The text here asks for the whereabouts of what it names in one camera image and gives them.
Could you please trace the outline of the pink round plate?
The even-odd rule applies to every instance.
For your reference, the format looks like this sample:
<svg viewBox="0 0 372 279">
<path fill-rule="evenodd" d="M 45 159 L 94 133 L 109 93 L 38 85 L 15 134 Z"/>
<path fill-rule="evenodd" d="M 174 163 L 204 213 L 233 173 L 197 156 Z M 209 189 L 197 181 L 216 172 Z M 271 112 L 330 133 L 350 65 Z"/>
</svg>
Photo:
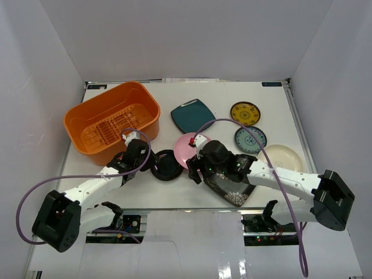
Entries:
<svg viewBox="0 0 372 279">
<path fill-rule="evenodd" d="M 195 133 L 182 135 L 175 143 L 173 149 L 176 161 L 186 170 L 188 170 L 187 160 L 197 154 L 197 148 L 189 146 L 189 141 L 194 135 Z"/>
</svg>

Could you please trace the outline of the black round plate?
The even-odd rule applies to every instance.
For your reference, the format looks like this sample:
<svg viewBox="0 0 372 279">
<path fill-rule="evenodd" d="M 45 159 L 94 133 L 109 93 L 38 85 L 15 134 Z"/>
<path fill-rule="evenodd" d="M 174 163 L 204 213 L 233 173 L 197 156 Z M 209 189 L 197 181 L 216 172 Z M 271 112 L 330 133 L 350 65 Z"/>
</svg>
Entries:
<svg viewBox="0 0 372 279">
<path fill-rule="evenodd" d="M 157 161 L 151 167 L 152 174 L 161 181 L 172 181 L 178 178 L 184 168 L 177 161 L 172 149 L 164 149 L 156 153 Z"/>
</svg>

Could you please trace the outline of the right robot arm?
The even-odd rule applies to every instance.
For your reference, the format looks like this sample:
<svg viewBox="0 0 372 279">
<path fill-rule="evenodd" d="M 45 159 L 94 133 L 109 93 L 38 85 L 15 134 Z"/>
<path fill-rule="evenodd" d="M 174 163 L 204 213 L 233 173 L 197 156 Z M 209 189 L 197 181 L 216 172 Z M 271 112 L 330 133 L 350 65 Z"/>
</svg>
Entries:
<svg viewBox="0 0 372 279">
<path fill-rule="evenodd" d="M 221 142 L 202 136 L 189 145 L 196 155 L 187 160 L 188 177 L 205 183 L 236 207 L 241 207 L 257 186 L 263 186 L 297 199 L 273 200 L 262 213 L 263 227 L 271 232 L 289 223 L 318 222 L 334 231 L 343 231 L 355 201 L 355 195 L 341 176 L 331 170 L 310 174 L 270 167 L 246 154 L 233 154 Z"/>
</svg>

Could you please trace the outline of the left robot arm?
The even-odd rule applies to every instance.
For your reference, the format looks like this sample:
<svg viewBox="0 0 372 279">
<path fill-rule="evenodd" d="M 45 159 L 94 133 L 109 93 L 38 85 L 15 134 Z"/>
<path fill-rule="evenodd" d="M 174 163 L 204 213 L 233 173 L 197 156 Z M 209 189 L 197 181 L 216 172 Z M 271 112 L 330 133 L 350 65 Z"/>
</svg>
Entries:
<svg viewBox="0 0 372 279">
<path fill-rule="evenodd" d="M 81 230 L 120 231 L 123 211 L 111 202 L 97 201 L 159 162 L 149 145 L 133 139 L 94 178 L 65 192 L 49 192 L 32 226 L 32 233 L 58 252 L 67 251 Z"/>
</svg>

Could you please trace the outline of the orange plastic bin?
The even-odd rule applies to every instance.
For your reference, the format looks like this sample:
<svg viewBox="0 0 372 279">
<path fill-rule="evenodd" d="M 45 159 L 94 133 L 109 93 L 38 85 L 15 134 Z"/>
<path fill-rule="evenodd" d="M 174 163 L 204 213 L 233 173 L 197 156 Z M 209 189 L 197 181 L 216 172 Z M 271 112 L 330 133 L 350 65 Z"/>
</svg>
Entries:
<svg viewBox="0 0 372 279">
<path fill-rule="evenodd" d="M 142 84 L 130 81 L 71 108 L 64 125 L 75 149 L 104 166 L 126 150 L 122 130 L 134 128 L 153 140 L 159 133 L 159 118 L 154 97 Z"/>
</svg>

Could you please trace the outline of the black floral square plate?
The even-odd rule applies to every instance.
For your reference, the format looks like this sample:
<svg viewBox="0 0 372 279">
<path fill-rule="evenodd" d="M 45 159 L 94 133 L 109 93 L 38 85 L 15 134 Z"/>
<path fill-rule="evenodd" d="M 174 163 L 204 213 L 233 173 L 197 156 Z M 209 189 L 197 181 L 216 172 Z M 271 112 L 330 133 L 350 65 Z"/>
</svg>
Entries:
<svg viewBox="0 0 372 279">
<path fill-rule="evenodd" d="M 256 188 L 255 185 L 248 183 L 248 180 L 233 182 L 221 173 L 207 172 L 203 177 L 203 182 L 235 207 L 243 206 Z"/>
</svg>

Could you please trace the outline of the blue white round plate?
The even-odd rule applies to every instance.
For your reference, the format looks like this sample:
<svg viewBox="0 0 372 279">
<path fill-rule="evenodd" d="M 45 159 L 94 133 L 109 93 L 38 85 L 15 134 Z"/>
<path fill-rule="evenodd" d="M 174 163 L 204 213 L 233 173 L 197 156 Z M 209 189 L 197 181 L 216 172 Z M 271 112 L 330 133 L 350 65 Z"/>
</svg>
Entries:
<svg viewBox="0 0 372 279">
<path fill-rule="evenodd" d="M 253 126 L 249 126 L 247 129 L 255 135 L 262 147 L 267 145 L 267 137 L 261 129 Z M 247 154 L 258 154 L 261 151 L 259 144 L 244 128 L 239 128 L 235 132 L 234 142 L 241 151 Z"/>
</svg>

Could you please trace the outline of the yellow patterned round plate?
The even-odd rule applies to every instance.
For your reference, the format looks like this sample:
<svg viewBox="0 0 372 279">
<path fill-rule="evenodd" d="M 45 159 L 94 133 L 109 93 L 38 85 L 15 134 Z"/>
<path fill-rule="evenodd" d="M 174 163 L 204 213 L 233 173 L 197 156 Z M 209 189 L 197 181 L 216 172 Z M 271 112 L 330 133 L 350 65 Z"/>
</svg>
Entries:
<svg viewBox="0 0 372 279">
<path fill-rule="evenodd" d="M 255 104 L 242 101 L 232 105 L 230 116 L 233 120 L 247 127 L 256 124 L 260 120 L 261 112 Z"/>
</svg>

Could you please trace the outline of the cream round plate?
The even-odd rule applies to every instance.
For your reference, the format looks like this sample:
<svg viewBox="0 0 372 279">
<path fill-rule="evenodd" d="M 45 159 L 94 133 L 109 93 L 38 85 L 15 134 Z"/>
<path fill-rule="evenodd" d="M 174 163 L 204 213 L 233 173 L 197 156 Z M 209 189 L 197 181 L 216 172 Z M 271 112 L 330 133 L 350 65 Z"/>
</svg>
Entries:
<svg viewBox="0 0 372 279">
<path fill-rule="evenodd" d="M 302 172 L 303 163 L 299 155 L 284 145 L 268 145 L 264 148 L 274 167 Z"/>
</svg>

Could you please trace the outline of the left blue table label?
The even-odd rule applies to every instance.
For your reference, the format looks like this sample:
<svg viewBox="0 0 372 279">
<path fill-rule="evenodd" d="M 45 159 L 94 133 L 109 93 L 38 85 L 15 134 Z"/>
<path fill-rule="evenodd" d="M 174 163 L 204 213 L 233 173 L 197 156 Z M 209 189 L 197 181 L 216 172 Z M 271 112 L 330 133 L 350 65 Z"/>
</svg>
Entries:
<svg viewBox="0 0 372 279">
<path fill-rule="evenodd" d="M 88 90 L 105 90 L 107 89 L 107 85 L 103 84 L 89 84 L 87 85 Z"/>
</svg>

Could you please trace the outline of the blue table label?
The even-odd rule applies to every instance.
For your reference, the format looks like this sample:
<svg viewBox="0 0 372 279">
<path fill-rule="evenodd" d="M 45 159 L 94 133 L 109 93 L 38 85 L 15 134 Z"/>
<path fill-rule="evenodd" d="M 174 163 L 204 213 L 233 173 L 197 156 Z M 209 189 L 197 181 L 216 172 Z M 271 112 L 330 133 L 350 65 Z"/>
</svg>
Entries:
<svg viewBox="0 0 372 279">
<path fill-rule="evenodd" d="M 262 82 L 263 87 L 282 87 L 281 82 Z"/>
<path fill-rule="evenodd" d="M 105 90 L 107 89 L 107 85 L 103 84 L 89 84 L 87 85 L 88 90 Z"/>
</svg>

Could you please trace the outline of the white paper sheet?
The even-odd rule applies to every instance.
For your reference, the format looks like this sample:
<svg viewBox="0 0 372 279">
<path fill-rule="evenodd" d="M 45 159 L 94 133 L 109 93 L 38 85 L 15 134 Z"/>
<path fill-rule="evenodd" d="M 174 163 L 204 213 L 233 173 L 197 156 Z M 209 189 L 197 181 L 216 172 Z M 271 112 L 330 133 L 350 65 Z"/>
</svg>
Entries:
<svg viewBox="0 0 372 279">
<path fill-rule="evenodd" d="M 163 78 L 162 83 L 216 83 L 218 78 Z"/>
</svg>

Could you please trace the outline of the right blue table label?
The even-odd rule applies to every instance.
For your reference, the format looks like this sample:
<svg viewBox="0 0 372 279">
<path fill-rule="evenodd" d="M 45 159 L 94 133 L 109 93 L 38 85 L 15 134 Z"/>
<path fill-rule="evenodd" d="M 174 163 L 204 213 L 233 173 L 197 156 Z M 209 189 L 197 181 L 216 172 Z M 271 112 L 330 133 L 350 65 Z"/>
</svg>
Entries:
<svg viewBox="0 0 372 279">
<path fill-rule="evenodd" d="M 281 82 L 262 82 L 263 87 L 282 87 Z"/>
</svg>

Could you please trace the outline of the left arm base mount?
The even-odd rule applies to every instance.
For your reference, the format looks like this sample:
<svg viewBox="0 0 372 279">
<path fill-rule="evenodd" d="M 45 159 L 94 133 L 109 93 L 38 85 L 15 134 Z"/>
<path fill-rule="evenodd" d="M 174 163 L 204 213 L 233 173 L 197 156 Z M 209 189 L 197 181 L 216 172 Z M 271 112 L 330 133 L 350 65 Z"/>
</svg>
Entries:
<svg viewBox="0 0 372 279">
<path fill-rule="evenodd" d="M 141 229 L 141 216 L 140 215 L 123 215 L 119 230 L 128 232 L 130 234 L 137 234 Z"/>
</svg>

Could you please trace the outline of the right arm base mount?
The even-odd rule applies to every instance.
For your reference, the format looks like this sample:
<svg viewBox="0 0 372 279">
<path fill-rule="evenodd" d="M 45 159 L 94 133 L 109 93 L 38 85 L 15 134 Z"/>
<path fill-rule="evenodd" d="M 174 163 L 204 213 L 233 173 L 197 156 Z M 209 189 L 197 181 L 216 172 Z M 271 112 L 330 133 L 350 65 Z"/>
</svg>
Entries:
<svg viewBox="0 0 372 279">
<path fill-rule="evenodd" d="M 246 233 L 295 233 L 293 223 L 280 225 L 271 217 L 263 219 L 261 214 L 244 214 L 241 223 L 243 224 Z"/>
</svg>

